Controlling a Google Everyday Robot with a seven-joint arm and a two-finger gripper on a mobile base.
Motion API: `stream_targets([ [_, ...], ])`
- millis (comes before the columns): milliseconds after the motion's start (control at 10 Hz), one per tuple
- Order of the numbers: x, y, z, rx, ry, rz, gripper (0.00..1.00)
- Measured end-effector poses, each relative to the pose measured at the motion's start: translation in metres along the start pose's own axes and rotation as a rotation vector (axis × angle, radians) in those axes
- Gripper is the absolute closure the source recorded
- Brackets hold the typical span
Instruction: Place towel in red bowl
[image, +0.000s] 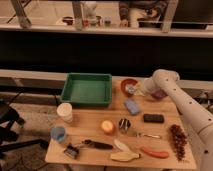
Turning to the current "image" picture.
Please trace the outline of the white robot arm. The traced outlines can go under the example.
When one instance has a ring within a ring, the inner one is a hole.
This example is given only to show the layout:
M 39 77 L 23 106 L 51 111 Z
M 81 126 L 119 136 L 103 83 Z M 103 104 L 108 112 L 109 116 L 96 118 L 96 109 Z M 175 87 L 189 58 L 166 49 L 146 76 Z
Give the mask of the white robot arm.
M 213 115 L 179 87 L 179 79 L 176 71 L 158 69 L 142 80 L 140 90 L 143 95 L 163 90 L 172 99 L 205 144 L 200 171 L 213 171 Z

